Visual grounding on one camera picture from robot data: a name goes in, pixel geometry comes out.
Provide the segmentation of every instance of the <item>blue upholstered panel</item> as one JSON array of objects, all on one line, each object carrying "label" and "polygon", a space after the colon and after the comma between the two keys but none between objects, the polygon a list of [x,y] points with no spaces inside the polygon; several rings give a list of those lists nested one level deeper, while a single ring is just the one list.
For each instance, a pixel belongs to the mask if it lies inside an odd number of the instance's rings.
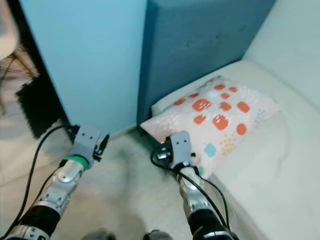
[{"label": "blue upholstered panel", "polygon": [[170,92],[238,61],[275,0],[149,0],[137,123]]}]

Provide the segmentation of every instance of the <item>light blue wall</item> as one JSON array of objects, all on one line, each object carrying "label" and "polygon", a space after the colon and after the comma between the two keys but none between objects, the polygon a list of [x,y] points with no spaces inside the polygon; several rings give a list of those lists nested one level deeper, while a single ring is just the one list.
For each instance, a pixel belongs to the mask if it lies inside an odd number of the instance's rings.
[{"label": "light blue wall", "polygon": [[71,123],[135,124],[146,0],[20,2]]}]

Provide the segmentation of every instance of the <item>green ring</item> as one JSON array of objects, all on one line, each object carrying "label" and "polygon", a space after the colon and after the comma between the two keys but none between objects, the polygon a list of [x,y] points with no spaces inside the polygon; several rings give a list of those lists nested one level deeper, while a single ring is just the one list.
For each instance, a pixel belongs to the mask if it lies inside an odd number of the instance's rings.
[{"label": "green ring", "polygon": [[76,161],[76,162],[80,163],[83,166],[84,170],[87,170],[89,168],[88,161],[82,156],[66,156],[63,160]]}]

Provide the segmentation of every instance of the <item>orange dot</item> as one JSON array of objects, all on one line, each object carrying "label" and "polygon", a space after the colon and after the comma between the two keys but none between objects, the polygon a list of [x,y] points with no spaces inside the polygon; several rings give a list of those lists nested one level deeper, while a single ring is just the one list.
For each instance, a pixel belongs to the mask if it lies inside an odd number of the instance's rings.
[{"label": "orange dot", "polygon": [[223,129],[225,129],[225,128],[228,126],[228,124],[229,124],[229,122],[228,122],[228,120],[226,119],[226,117],[223,116],[223,115],[221,115],[221,114],[215,116],[215,117],[213,118],[213,120],[212,120],[212,123],[216,126],[216,128],[217,128],[218,130],[223,130]]},{"label": "orange dot", "polygon": [[238,88],[236,88],[235,86],[229,87],[229,90],[233,93],[238,91]]},{"label": "orange dot", "polygon": [[209,108],[211,106],[211,102],[207,99],[199,99],[193,105],[193,109],[197,112],[202,112],[203,110]]},{"label": "orange dot", "polygon": [[238,126],[236,126],[236,132],[239,134],[239,135],[244,135],[247,131],[247,127],[245,124],[243,123],[240,123]]},{"label": "orange dot", "polygon": [[189,98],[195,98],[195,97],[197,97],[199,95],[199,93],[193,93],[193,94],[191,94],[191,95],[189,95]]},{"label": "orange dot", "polygon": [[204,120],[206,120],[206,116],[203,116],[203,115],[200,115],[200,116],[196,116],[193,121],[196,123],[196,124],[202,124],[204,122]]},{"label": "orange dot", "polygon": [[186,100],[185,100],[184,98],[181,98],[181,99],[179,99],[178,101],[176,101],[176,102],[174,103],[174,105],[176,105],[176,106],[181,105],[181,104],[183,104],[185,101],[186,101]]},{"label": "orange dot", "polygon": [[222,90],[222,89],[224,89],[225,87],[226,87],[225,85],[219,84],[219,85],[215,86],[214,89],[216,89],[216,90]]},{"label": "orange dot", "polygon": [[228,94],[228,93],[222,93],[221,95],[220,95],[223,99],[227,99],[227,98],[229,98],[230,97],[230,95]]},{"label": "orange dot", "polygon": [[244,101],[238,102],[238,104],[236,106],[238,107],[238,109],[240,109],[244,113],[247,113],[250,110],[249,105],[246,104]]},{"label": "orange dot", "polygon": [[223,101],[220,103],[220,108],[224,111],[229,111],[231,109],[231,105]]}]

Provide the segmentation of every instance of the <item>white pillow with orange dots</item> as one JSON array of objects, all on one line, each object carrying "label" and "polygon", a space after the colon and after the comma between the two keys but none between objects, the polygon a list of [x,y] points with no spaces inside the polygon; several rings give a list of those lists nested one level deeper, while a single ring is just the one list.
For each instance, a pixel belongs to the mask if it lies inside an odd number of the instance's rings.
[{"label": "white pillow with orange dots", "polygon": [[278,110],[269,97],[217,76],[141,127],[160,143],[173,133],[188,132],[196,154],[193,163],[208,178],[250,131]]}]

